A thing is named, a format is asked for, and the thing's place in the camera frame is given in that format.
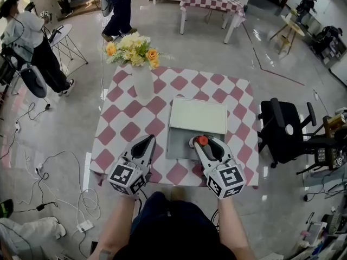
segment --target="checkered tablecloth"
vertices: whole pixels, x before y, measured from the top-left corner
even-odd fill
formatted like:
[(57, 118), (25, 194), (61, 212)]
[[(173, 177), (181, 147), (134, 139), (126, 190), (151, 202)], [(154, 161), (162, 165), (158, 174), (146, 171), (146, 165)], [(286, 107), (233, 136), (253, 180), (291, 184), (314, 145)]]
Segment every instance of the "checkered tablecloth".
[(201, 7), (215, 9), (221, 11), (232, 11), (243, 17), (245, 20), (245, 12), (240, 0), (181, 0), (181, 10), (186, 11), (187, 7)]
[(166, 140), (175, 96), (226, 104), (226, 143), (243, 167), (247, 185), (258, 185), (256, 108), (248, 81), (190, 69), (159, 67), (152, 71), (155, 95), (149, 103), (137, 98), (130, 65), (118, 67), (101, 112), (95, 134), (90, 169), (108, 174), (128, 142), (154, 134), (151, 182), (204, 186), (201, 164), (187, 159), (167, 159)]

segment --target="white pants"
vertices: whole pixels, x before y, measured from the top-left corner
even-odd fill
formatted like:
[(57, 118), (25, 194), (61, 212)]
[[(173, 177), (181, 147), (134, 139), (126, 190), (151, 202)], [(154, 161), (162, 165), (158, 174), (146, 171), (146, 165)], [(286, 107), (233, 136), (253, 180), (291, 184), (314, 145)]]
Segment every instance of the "white pants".
[(42, 218), (31, 223), (17, 224), (14, 221), (6, 218), (0, 219), (0, 238), (7, 244), (9, 250), (17, 255), (20, 251), (30, 250), (26, 241), (15, 234), (23, 237), (32, 248), (40, 246), (47, 239), (55, 237), (60, 232), (58, 223), (54, 218)]

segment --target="orange rose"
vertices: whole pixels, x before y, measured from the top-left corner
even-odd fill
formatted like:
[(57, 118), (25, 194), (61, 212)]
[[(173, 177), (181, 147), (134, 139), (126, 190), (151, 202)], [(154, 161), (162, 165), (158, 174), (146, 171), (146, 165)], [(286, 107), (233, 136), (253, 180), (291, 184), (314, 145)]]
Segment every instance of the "orange rose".
[(158, 52), (157, 52), (157, 50), (156, 49), (148, 50), (148, 52), (146, 53), (146, 57), (150, 61), (158, 59)]
[(156, 59), (156, 60), (150, 61), (150, 66), (151, 66), (151, 68), (153, 68), (153, 69), (159, 67), (159, 60)]
[(117, 51), (117, 49), (115, 48), (115, 45), (113, 42), (109, 42), (106, 46), (106, 54), (108, 56), (112, 56), (115, 52)]

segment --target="marble floor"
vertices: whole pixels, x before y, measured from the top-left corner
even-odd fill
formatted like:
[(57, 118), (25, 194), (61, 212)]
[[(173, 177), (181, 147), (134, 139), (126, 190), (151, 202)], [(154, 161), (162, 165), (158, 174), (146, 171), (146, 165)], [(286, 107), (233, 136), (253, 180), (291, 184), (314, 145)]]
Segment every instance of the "marble floor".
[[(279, 44), (276, 40), (269, 41), (269, 38), (283, 24), (272, 9), (250, 5), (247, 19), (234, 30), (228, 45), (223, 43), (226, 31), (221, 29), (223, 20), (220, 12), (213, 12), (209, 24), (206, 24), (206, 9), (188, 10), (185, 33), (180, 35), (181, 11), (177, 3), (159, 2), (153, 5), (147, 0), (132, 1), (132, 26), (138, 28), (141, 34), (151, 37), (154, 47), (175, 57), (173, 61), (162, 60), (162, 65), (249, 80), (257, 104), (276, 97), (295, 103), (303, 116), (308, 115), (306, 102), (311, 102), (318, 121), (327, 112), (332, 114), (335, 109), (346, 105), (345, 87), (329, 74), (300, 37), (289, 55), (278, 55)], [(58, 97), (49, 90), (46, 99), (51, 109), (33, 121), (27, 115), (21, 119), (21, 131), (16, 134), (9, 155), (0, 163), (0, 199), (13, 199), (15, 211), (22, 211), (41, 203), (41, 192), (36, 183), (31, 203), (27, 205), (36, 180), (34, 178), (37, 178), (35, 167), (48, 156), (64, 150), (75, 154), (80, 163), (80, 172), (74, 156), (63, 152), (45, 163), (44, 171), (49, 173), (49, 178), (44, 183), (56, 197), (74, 206), (77, 206), (80, 192), (79, 179), (83, 189), (93, 188), (97, 191), (101, 211), (99, 218), (97, 209), (88, 210), (91, 217), (80, 202), (86, 219), (95, 225), (87, 232), (81, 245), (84, 254), (88, 254), (91, 241), (97, 241), (102, 225), (117, 205), (119, 195), (109, 184), (99, 186), (99, 178), (88, 170), (102, 109), (102, 93), (104, 89), (107, 91), (116, 69), (115, 65), (106, 64), (105, 56), (101, 53), (105, 43), (100, 34), (109, 18), (94, 12), (64, 21), (73, 25), (70, 37), (89, 64), (70, 75), (76, 80), (76, 86), (69, 97)], [(68, 66), (67, 58), (63, 58), (63, 62), (63, 69), (68, 67), (70, 71), (82, 64), (82, 61), (73, 60)], [(31, 117), (46, 105), (44, 100), (34, 97), (21, 80), (16, 89), (19, 94), (9, 95), (2, 108), (1, 116), (5, 119), (0, 124), (0, 133), (5, 135), (2, 154), (13, 139), (17, 118), (28, 110), (32, 102), (35, 108), (30, 113)], [(313, 90), (318, 92), (321, 100), (315, 100)], [(311, 132), (313, 128), (308, 126), (307, 131)], [(315, 212), (313, 220), (320, 220), (323, 214), (330, 212), (331, 206), (339, 205), (342, 198), (338, 195), (324, 199), (324, 195), (320, 194), (311, 202), (303, 201), (306, 192), (318, 191), (316, 188), (305, 190), (303, 178), (295, 174), (305, 168), (307, 157), (300, 157), (285, 165), (279, 164), (276, 169), (271, 169), (270, 163), (271, 158), (265, 148), (259, 156), (258, 189), (246, 187), (235, 197), (238, 213), (257, 258), (271, 252), (289, 256), (300, 238), (300, 231), (306, 228), (309, 214)], [(44, 201), (54, 201), (54, 195), (47, 186), (41, 185)], [(149, 196), (163, 188), (170, 187), (148, 184), (144, 191)], [(187, 193), (190, 201), (201, 207), (208, 217), (212, 216), (217, 200), (207, 188), (187, 187)], [(95, 199), (92, 191), (88, 191), (86, 196)], [(83, 235), (78, 232), (72, 236), (76, 230), (77, 210), (60, 200), (57, 201), (59, 208), (50, 205), (41, 212), (14, 213), (11, 218), (23, 223), (54, 215), (66, 227), (68, 236), (43, 245), (43, 251), (52, 257), (64, 249), (71, 258), (84, 259), (78, 251)], [(86, 204), (91, 208), (94, 206), (90, 201), (86, 201)]]

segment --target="white vase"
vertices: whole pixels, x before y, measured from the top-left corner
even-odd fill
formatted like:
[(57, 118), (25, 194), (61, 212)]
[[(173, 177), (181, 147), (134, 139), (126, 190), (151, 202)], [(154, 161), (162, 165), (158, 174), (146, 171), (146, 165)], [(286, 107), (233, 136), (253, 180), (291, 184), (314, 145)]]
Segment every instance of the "white vase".
[(132, 78), (137, 96), (144, 100), (151, 99), (154, 95), (154, 85), (149, 66), (132, 66)]

